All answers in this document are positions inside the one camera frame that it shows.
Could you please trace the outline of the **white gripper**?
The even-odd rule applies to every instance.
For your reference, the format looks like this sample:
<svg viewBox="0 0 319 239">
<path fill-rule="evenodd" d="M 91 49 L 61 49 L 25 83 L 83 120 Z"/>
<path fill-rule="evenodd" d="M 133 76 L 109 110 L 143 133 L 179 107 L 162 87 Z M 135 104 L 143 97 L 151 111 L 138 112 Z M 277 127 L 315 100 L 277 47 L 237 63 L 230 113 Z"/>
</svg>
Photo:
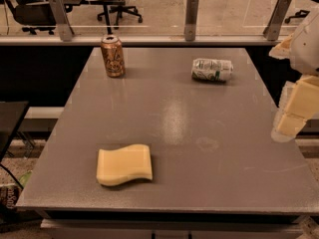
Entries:
<svg viewBox="0 0 319 239">
<path fill-rule="evenodd" d="M 296 83 L 286 82 L 279 108 L 285 114 L 276 114 L 271 138 L 276 142 L 287 142 L 306 125 L 304 120 L 312 119 L 319 112 L 319 78 L 304 75 Z"/>
</svg>

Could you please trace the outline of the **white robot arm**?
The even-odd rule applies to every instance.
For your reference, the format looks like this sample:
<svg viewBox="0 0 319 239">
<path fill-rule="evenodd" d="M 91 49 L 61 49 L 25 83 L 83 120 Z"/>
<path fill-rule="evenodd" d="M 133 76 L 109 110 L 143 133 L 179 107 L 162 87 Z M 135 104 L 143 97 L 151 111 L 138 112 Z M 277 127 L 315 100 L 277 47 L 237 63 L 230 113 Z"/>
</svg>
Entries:
<svg viewBox="0 0 319 239">
<path fill-rule="evenodd" d="M 269 56 L 288 59 L 301 74 L 282 88 L 271 137 L 277 142 L 294 139 L 306 123 L 319 113 L 319 11 L 312 9 L 295 32 L 273 47 Z"/>
</svg>

